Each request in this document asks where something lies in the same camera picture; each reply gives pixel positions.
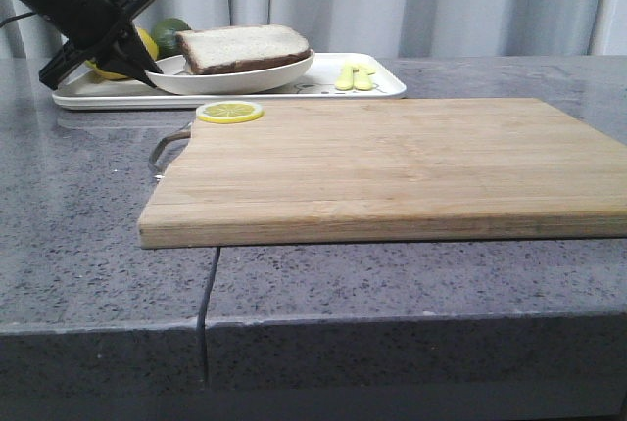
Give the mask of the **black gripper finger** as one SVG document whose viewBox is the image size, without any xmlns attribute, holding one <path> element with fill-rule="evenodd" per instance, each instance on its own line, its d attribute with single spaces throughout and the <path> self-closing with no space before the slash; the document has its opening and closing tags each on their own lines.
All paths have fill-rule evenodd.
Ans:
<svg viewBox="0 0 627 421">
<path fill-rule="evenodd" d="M 140 81 L 150 87 L 156 84 L 147 75 L 148 70 L 158 68 L 153 57 L 146 51 L 143 53 L 131 53 L 116 51 L 101 51 L 95 56 L 99 69 L 125 75 L 128 78 Z"/>
<path fill-rule="evenodd" d="M 135 26 L 132 23 L 120 23 L 117 30 L 117 52 L 143 53 L 148 52 L 142 43 Z M 161 73 L 161 69 L 148 70 L 153 73 Z"/>
</svg>

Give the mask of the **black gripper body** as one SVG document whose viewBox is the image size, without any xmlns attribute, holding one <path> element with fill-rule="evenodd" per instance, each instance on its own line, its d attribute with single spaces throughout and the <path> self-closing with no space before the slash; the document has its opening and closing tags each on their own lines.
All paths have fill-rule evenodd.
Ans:
<svg viewBox="0 0 627 421">
<path fill-rule="evenodd" d="M 37 13 L 58 29 L 67 42 L 39 72 L 51 89 L 101 51 L 117 52 L 120 23 L 132 23 L 155 0 L 52 0 Z"/>
</svg>

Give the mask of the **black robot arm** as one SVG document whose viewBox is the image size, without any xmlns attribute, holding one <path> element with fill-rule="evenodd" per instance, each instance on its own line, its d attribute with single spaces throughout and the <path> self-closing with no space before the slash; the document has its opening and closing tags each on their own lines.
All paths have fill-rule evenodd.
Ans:
<svg viewBox="0 0 627 421">
<path fill-rule="evenodd" d="M 99 69 L 148 86 L 161 69 L 144 46 L 133 20 L 155 0 L 20 0 L 55 27 L 67 42 L 39 72 L 55 90 L 75 69 L 93 61 Z"/>
</svg>

